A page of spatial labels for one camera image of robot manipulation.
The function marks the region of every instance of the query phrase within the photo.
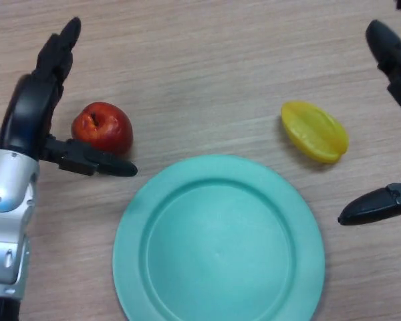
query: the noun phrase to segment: plate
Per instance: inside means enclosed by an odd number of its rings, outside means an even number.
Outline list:
[[[325,255],[312,212],[284,178],[208,155],[168,167],[135,195],[113,274],[130,321],[308,321]]]

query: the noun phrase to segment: apple stem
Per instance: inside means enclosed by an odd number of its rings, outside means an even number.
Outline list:
[[[96,120],[96,115],[95,115],[95,113],[91,113],[91,117],[92,117],[92,121],[94,122],[94,125],[95,126],[98,126],[99,124],[98,124],[98,121]]]

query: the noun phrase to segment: wooden table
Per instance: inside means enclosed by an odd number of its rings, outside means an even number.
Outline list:
[[[52,132],[69,138],[85,105],[116,104],[134,125],[140,173],[83,177],[41,164],[22,321],[125,320],[111,264],[122,212],[163,168],[217,152],[267,165],[311,205],[327,252],[316,320],[401,320],[401,220],[336,221],[352,199],[401,179],[401,109],[364,39],[375,18],[401,35],[393,1],[0,1],[0,124],[18,77],[74,15],[82,35]],[[282,133],[280,107],[293,99],[347,128],[339,164],[317,165]]]

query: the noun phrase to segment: apple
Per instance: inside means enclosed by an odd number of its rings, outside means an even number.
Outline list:
[[[73,121],[72,136],[117,156],[126,155],[134,141],[129,117],[107,102],[87,105]]]

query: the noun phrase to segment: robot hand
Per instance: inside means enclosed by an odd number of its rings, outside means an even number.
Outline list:
[[[81,22],[72,19],[40,51],[36,68],[18,81],[0,130],[0,321],[18,320],[30,255],[25,234],[36,204],[39,161],[83,175],[131,177],[131,162],[49,131],[63,82],[73,64]]]
[[[401,9],[401,0],[397,1],[397,9]],[[377,20],[368,26],[366,38],[378,69],[389,79],[389,93],[401,107],[401,39]],[[342,225],[360,225],[397,215],[401,215],[401,183],[392,183],[352,201],[338,221]]]

